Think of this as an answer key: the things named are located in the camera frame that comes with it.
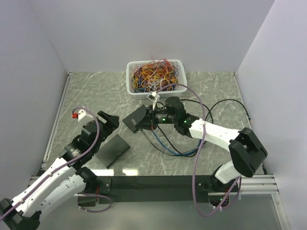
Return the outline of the black network switch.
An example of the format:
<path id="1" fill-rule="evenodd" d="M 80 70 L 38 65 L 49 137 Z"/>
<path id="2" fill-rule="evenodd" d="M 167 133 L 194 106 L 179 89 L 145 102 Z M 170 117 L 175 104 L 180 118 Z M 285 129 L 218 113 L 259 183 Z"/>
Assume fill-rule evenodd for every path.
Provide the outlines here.
<path id="1" fill-rule="evenodd" d="M 95 156 L 109 169 L 129 149 L 130 145 L 120 135 L 116 134 L 100 148 Z"/>
<path id="2" fill-rule="evenodd" d="M 143 120 L 147 116 L 147 107 L 145 105 L 140 106 L 130 115 L 125 117 L 122 122 L 126 127 L 134 134 L 139 128 L 144 130 L 150 130 L 150 127 L 147 123 L 144 123 Z"/>

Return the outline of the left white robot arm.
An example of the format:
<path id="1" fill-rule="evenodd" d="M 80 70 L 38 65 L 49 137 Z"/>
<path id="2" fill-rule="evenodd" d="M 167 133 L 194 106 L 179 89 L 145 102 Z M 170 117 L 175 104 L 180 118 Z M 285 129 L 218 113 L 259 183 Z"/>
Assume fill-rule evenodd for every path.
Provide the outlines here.
<path id="1" fill-rule="evenodd" d="M 11 230 L 36 230 L 43 217 L 75 194 L 100 198 L 100 184 L 85 164 L 99 151 L 101 143 L 119 127 L 119 117 L 85 108 L 75 108 L 72 117 L 83 128 L 53 164 L 27 189 L 0 202 L 0 219 Z"/>

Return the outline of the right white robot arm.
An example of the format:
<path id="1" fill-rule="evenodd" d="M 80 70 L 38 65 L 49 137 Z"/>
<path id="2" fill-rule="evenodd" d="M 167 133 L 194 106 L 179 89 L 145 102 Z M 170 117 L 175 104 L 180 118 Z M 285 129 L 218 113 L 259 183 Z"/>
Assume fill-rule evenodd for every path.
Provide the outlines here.
<path id="1" fill-rule="evenodd" d="M 231 161 L 220 166 L 211 179 L 211 186 L 216 191 L 224 190 L 228 182 L 239 176 L 252 177 L 268 156 L 252 129 L 229 129 L 207 122 L 187 113 L 178 97 L 167 98 L 164 109 L 150 105 L 139 115 L 139 120 L 133 122 L 137 129 L 155 130 L 159 124 L 173 124 L 183 136 L 203 138 L 228 151 Z"/>

